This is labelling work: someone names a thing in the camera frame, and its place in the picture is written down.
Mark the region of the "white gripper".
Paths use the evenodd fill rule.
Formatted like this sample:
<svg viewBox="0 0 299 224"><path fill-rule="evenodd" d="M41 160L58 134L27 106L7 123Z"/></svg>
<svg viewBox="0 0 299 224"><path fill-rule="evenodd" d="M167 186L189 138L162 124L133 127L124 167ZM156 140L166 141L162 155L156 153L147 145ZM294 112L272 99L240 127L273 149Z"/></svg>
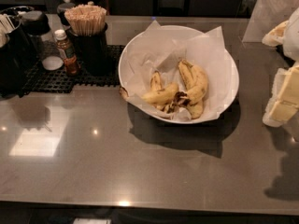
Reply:
<svg viewBox="0 0 299 224"><path fill-rule="evenodd" d="M299 8L269 33L262 43L269 47L283 44L283 53L292 60L299 61ZM263 123L279 127L287 123L299 111L299 65L285 70L279 68L271 90L272 96L263 115Z"/></svg>

